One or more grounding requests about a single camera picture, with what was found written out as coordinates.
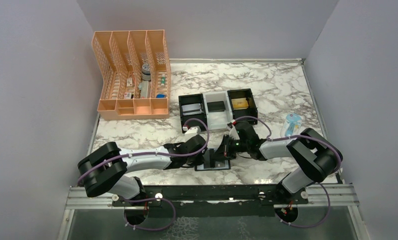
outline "gray wall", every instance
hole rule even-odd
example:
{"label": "gray wall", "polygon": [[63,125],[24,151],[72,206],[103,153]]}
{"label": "gray wall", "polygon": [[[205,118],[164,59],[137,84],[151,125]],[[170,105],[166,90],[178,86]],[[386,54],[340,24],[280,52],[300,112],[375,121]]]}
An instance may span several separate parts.
{"label": "gray wall", "polygon": [[398,239],[398,0],[340,0],[305,66],[371,239]]}
{"label": "gray wall", "polygon": [[165,29],[170,58],[306,58],[338,0],[77,0],[94,31]]}
{"label": "gray wall", "polygon": [[0,239],[55,239],[102,79],[75,0],[0,1]]}

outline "marble tabletop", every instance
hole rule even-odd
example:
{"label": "marble tabletop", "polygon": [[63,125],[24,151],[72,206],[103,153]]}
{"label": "marble tabletop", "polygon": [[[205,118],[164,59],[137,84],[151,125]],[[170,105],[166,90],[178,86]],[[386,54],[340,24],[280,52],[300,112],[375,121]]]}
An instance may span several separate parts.
{"label": "marble tabletop", "polygon": [[[313,128],[322,133],[301,64],[297,63],[172,63],[170,117],[146,120],[99,120],[93,151],[107,142],[125,149],[150,149],[184,140],[178,97],[182,95],[251,89],[258,117],[280,137],[285,117],[294,112],[303,123],[300,131]],[[254,125],[260,138],[268,135],[262,125]],[[217,148],[226,130],[211,131],[208,148]],[[224,185],[278,183],[298,167],[291,157],[258,161],[237,157],[230,170],[194,171],[192,168],[148,169],[128,173],[144,185]],[[337,183],[334,174],[324,183]]]}

